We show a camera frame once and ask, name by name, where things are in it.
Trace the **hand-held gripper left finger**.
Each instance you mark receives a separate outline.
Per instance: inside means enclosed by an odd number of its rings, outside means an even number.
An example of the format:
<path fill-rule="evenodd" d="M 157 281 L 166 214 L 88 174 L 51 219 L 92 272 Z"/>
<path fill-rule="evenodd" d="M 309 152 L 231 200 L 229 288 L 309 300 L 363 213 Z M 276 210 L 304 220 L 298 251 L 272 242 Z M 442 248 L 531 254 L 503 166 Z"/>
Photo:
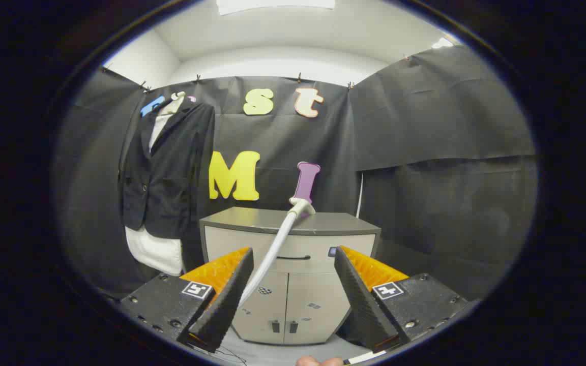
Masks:
<path fill-rule="evenodd" d="M 253 268 L 253 250 L 244 247 L 183 276 L 159 274 L 123 297 L 121 307 L 158 336 L 213 353 L 230 329 Z"/>

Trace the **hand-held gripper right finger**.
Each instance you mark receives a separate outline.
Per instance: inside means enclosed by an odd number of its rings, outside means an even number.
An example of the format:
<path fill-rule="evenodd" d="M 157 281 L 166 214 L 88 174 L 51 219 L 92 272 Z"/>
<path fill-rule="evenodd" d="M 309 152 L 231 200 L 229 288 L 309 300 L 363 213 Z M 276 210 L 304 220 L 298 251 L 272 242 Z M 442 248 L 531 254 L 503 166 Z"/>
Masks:
<path fill-rule="evenodd" d="M 334 267 L 355 318 L 357 339 L 374 353 L 419 343 L 481 303 L 435 276 L 408 276 L 345 246 L 337 248 Z"/>

